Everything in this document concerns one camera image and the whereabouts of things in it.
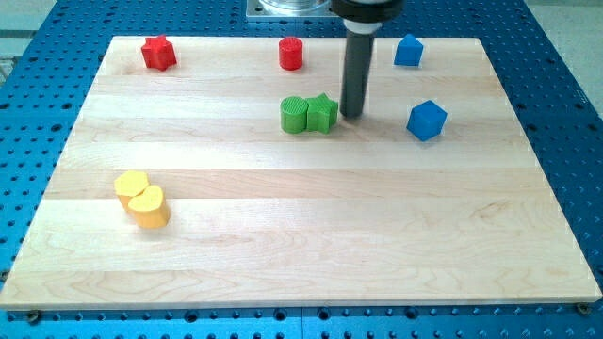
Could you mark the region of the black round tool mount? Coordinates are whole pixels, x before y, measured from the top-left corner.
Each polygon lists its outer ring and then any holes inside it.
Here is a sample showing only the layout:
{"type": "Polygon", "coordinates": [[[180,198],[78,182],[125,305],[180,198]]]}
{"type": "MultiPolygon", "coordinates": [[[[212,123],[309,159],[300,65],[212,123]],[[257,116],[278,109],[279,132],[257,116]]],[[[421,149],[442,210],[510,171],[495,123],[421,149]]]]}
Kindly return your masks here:
{"type": "Polygon", "coordinates": [[[397,17],[402,12],[404,4],[404,0],[332,0],[331,8],[337,16],[345,20],[373,24],[397,17]]]}

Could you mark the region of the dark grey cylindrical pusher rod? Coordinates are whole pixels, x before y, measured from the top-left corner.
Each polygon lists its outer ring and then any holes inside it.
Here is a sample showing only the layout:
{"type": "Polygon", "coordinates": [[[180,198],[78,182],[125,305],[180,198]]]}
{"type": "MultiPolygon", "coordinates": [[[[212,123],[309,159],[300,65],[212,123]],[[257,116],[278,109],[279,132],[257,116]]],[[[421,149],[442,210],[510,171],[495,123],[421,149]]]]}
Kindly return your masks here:
{"type": "Polygon", "coordinates": [[[341,83],[340,112],[346,119],[363,115],[373,44],[380,23],[345,20],[347,30],[341,83]]]}

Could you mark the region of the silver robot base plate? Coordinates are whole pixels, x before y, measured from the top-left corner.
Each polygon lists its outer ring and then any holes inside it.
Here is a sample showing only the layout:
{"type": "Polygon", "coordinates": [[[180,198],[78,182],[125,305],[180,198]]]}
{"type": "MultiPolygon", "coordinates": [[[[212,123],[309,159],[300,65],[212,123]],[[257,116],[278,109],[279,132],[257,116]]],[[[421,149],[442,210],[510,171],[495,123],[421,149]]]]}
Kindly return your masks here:
{"type": "Polygon", "coordinates": [[[330,0],[247,0],[248,18],[276,19],[334,16],[330,0]]]}

